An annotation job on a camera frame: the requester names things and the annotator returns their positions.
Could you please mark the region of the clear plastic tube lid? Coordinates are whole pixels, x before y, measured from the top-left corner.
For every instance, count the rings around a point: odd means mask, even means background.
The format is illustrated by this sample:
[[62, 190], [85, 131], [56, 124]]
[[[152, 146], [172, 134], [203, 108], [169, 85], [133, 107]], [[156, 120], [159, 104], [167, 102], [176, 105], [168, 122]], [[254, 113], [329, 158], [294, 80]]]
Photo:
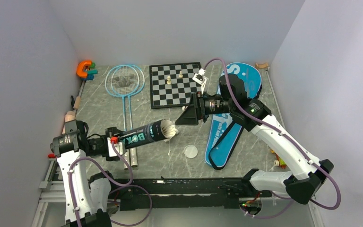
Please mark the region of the clear plastic tube lid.
[[183, 152], [187, 158], [195, 158], [198, 155], [198, 149], [194, 145], [187, 145]]

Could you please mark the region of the white shuttlecock front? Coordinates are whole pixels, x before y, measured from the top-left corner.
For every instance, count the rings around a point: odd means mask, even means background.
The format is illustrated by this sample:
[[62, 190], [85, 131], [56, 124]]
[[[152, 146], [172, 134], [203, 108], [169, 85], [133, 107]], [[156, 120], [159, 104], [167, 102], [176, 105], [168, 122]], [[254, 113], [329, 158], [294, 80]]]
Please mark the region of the white shuttlecock front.
[[170, 121], [169, 119], [164, 119], [161, 122], [161, 130], [162, 134], [165, 136], [164, 141], [169, 141], [172, 139], [175, 135], [179, 133], [179, 130], [176, 129], [175, 124]]

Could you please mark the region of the black shuttlecock tube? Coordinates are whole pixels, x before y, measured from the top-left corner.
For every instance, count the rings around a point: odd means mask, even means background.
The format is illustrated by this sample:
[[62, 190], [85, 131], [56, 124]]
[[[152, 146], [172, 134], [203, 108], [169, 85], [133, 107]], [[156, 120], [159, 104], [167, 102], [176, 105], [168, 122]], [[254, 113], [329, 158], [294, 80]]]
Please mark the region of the black shuttlecock tube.
[[169, 119], [162, 119], [129, 131], [122, 131], [115, 135], [123, 142], [126, 149], [140, 147], [171, 138], [174, 123]]

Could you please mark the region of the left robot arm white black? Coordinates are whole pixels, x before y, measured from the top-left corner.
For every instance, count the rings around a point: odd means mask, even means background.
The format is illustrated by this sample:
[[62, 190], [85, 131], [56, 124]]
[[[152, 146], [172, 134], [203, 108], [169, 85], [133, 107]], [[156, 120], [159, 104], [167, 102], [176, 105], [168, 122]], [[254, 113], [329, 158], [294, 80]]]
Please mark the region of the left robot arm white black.
[[103, 156], [110, 161], [118, 155], [111, 148], [107, 136], [99, 139], [87, 137], [88, 125], [83, 121], [65, 123], [64, 133], [53, 139], [51, 151], [56, 157], [63, 178], [67, 227], [110, 227], [107, 200], [117, 192], [108, 171], [90, 178], [86, 174], [87, 157]]

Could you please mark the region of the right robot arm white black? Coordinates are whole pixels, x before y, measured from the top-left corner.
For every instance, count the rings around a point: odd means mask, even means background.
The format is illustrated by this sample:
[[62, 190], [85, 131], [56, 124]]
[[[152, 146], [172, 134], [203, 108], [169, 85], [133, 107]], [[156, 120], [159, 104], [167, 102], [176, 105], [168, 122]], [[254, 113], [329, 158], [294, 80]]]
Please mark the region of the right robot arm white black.
[[320, 160], [287, 133], [271, 110], [260, 100], [247, 97], [244, 82], [234, 74], [219, 79], [220, 94], [191, 94], [188, 107], [176, 125], [198, 125], [209, 115], [230, 114], [232, 120], [265, 142], [287, 164], [287, 172], [250, 170], [242, 179], [242, 192], [253, 196], [259, 191], [282, 192], [300, 204], [308, 204], [324, 184], [334, 165]]

